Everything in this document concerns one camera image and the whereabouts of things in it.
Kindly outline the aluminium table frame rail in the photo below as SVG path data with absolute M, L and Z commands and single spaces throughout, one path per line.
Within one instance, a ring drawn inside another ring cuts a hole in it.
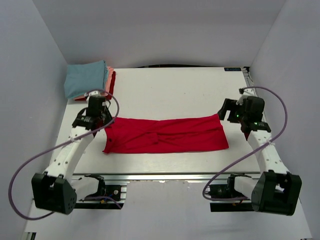
M 208 181 L 215 172 L 189 173 L 97 173 L 105 181 Z

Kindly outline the bright red t shirt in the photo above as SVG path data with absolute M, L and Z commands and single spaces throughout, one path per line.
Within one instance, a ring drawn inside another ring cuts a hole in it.
M 105 128 L 105 133 L 105 154 L 170 154 L 229 148 L 217 114 L 166 120 L 119 117 Z

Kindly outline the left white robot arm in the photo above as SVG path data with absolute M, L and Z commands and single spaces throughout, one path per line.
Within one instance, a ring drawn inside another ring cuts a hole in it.
M 105 196 L 102 176 L 88 174 L 78 180 L 72 179 L 76 166 L 97 132 L 115 121 L 105 96 L 99 91 L 91 91 L 86 100 L 87 107 L 79 111 L 72 123 L 68 143 L 62 146 L 43 173 L 36 173 L 31 179 L 34 203 L 39 209 L 68 215 L 77 201 L 87 197 L 99 200 Z

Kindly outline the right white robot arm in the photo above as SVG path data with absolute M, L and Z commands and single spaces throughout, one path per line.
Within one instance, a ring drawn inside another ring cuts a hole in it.
M 220 198 L 236 200 L 246 197 L 254 211 L 292 216 L 296 210 L 302 180 L 290 173 L 272 145 L 269 125 L 262 120 L 265 101 L 256 96 L 239 100 L 226 98 L 218 111 L 220 120 L 239 123 L 245 139 L 255 151 L 260 177 L 255 180 L 244 173 L 232 173 Z

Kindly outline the folded light blue t shirt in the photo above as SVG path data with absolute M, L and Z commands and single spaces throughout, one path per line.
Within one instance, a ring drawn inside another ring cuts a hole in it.
M 87 64 L 69 64 L 64 82 L 67 99 L 82 96 L 91 90 L 104 90 L 108 68 L 104 60 Z

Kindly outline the blue label sticker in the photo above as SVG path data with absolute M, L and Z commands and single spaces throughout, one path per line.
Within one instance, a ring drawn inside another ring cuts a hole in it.
M 241 72 L 242 69 L 240 67 L 224 67 L 225 72 Z

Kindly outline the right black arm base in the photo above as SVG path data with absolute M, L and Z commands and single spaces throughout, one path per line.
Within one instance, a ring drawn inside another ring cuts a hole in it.
M 212 213 L 252 212 L 251 193 L 258 180 L 244 173 L 232 173 L 226 183 L 207 184 L 202 196 L 210 201 Z

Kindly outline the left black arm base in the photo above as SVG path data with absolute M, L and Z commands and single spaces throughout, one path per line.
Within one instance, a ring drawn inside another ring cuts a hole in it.
M 71 186 L 77 194 L 76 209 L 120 210 L 126 198 L 126 186 L 106 181 L 97 174 L 73 179 Z

